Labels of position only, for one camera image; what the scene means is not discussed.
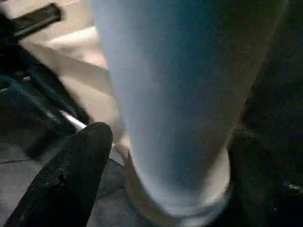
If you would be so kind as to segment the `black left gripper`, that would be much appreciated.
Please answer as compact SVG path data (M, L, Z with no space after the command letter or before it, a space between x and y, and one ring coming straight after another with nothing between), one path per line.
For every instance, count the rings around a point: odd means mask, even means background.
M13 52L19 41L39 32L62 19L62 10L55 3L35 9L16 18L10 18L6 10L0 8L0 59Z

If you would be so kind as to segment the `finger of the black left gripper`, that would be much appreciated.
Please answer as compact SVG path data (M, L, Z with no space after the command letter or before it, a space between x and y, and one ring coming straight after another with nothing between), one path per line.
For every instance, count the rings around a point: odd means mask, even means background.
M0 77L0 156L40 155L57 139L75 133L66 120L27 81Z
M36 58L23 58L27 66L31 83L53 105L65 111L84 124L89 124L91 117L67 91L57 74Z

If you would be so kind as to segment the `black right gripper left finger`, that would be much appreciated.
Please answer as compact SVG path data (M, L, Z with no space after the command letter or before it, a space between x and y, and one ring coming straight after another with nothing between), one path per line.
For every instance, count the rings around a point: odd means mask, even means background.
M85 227L112 148L104 122L73 135L36 175L6 227Z

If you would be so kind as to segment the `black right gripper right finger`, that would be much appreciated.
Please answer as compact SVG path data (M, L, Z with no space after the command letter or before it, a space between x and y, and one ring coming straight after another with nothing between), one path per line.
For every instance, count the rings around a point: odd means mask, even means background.
M232 136L234 190L247 227L303 225L303 140L280 142L247 129Z

